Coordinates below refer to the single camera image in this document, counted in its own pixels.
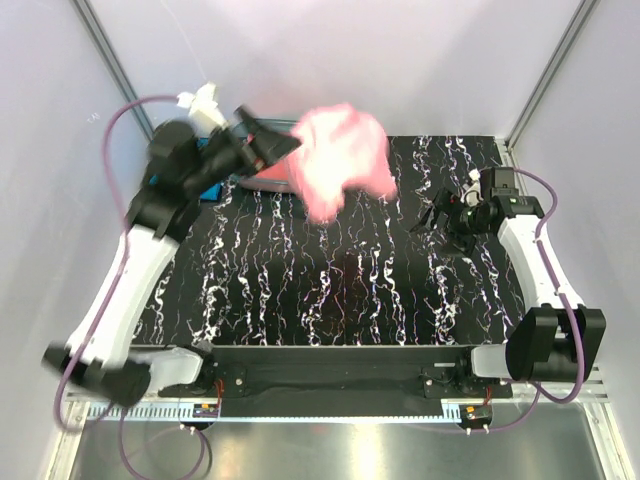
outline gray wall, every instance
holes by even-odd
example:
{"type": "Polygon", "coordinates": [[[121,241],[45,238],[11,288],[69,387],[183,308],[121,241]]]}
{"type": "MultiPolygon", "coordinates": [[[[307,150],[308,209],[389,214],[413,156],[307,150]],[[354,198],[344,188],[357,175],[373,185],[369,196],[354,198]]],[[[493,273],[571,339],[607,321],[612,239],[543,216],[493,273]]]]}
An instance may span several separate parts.
{"type": "Polygon", "coordinates": [[[570,281],[609,320],[600,355],[640,472],[640,3],[600,2],[516,145],[557,186],[549,234],[570,281]]]}
{"type": "MultiPolygon", "coordinates": [[[[393,135],[505,136],[579,0],[92,0],[140,93],[204,78],[230,115],[343,101],[393,135]]],[[[156,121],[166,110],[150,108],[156,121]]]]}
{"type": "MultiPolygon", "coordinates": [[[[0,465],[34,480],[55,432],[40,359],[82,319],[116,249],[99,145],[122,99],[69,2],[0,1],[0,43],[0,465]]],[[[123,119],[114,157],[129,193],[144,146],[123,119]]]]}

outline pink towel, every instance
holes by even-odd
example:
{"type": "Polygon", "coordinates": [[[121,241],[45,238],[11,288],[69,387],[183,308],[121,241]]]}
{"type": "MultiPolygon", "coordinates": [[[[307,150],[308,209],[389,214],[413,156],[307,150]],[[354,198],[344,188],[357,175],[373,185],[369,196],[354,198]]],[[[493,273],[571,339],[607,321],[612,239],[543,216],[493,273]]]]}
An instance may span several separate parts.
{"type": "Polygon", "coordinates": [[[395,197],[387,136],[371,115],[348,104],[317,108],[300,119],[292,134],[302,146],[283,162],[291,188],[312,222],[333,221],[344,206],[347,189],[362,189],[385,200],[395,197]]]}

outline black marbled surface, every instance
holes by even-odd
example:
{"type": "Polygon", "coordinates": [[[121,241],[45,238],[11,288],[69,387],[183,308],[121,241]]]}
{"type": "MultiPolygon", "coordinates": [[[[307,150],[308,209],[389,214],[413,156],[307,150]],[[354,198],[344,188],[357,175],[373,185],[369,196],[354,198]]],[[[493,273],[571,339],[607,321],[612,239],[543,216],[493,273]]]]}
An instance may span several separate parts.
{"type": "Polygon", "coordinates": [[[338,221],[305,221],[300,201],[234,184],[206,205],[161,277],[134,343],[409,345],[502,342],[523,313],[495,239],[471,259],[409,234],[443,183],[500,164],[490,137],[393,137],[390,203],[348,195],[338,221]]]}

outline blue object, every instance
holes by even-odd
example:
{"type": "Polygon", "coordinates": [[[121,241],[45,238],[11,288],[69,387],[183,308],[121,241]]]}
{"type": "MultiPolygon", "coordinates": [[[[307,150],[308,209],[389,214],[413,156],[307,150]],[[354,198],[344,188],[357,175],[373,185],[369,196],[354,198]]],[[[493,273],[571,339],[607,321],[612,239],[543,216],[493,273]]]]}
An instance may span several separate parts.
{"type": "MultiPolygon", "coordinates": [[[[207,144],[207,138],[201,138],[198,140],[198,147],[202,147],[204,145],[207,144]]],[[[150,182],[151,185],[153,185],[154,183],[156,183],[156,177],[151,177],[150,182]]],[[[222,191],[222,185],[220,185],[219,183],[217,185],[214,185],[213,187],[211,187],[209,190],[207,190],[206,192],[204,192],[202,195],[200,195],[200,199],[201,200],[206,200],[207,202],[217,202],[218,200],[220,200],[220,193],[222,191]]]]}

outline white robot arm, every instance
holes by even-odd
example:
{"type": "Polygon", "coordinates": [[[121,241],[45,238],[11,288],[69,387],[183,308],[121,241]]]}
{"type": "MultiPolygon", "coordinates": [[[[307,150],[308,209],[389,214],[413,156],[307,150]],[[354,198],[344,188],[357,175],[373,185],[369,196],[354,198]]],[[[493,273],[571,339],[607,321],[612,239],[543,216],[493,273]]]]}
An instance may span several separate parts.
{"type": "Polygon", "coordinates": [[[295,137],[267,128],[240,107],[236,114],[251,134],[251,141],[243,143],[219,115],[214,95],[215,89],[205,86],[195,96],[180,98],[192,119],[210,132],[204,147],[198,147],[198,135],[186,122],[170,121],[154,132],[144,177],[152,181],[131,202],[127,213],[131,228],[126,232],[129,258],[96,331],[89,336],[121,268],[124,236],[84,320],[66,344],[50,344],[44,355],[44,363],[63,374],[81,353],[70,380],[124,407],[173,385],[194,385],[198,390],[213,385],[214,367],[204,365],[210,356],[190,345],[130,352],[135,326],[160,275],[200,214],[200,195],[232,174],[254,175],[300,146],[295,137]]]}
{"type": "Polygon", "coordinates": [[[473,348],[469,373],[484,378],[573,382],[578,372],[576,342],[581,342],[584,378],[588,378],[604,335],[604,315],[601,310],[586,308],[569,284],[551,247],[546,225],[538,229],[544,216],[542,208],[535,197],[520,195],[514,170],[492,167],[471,172],[461,196],[440,189],[413,230],[434,228],[441,215],[446,217],[445,252],[450,255],[471,256],[478,235],[497,237],[513,264],[525,303],[525,316],[506,343],[473,348]],[[565,295],[568,305],[558,292],[565,295]],[[565,307],[577,320],[579,339],[573,338],[565,307]]]}

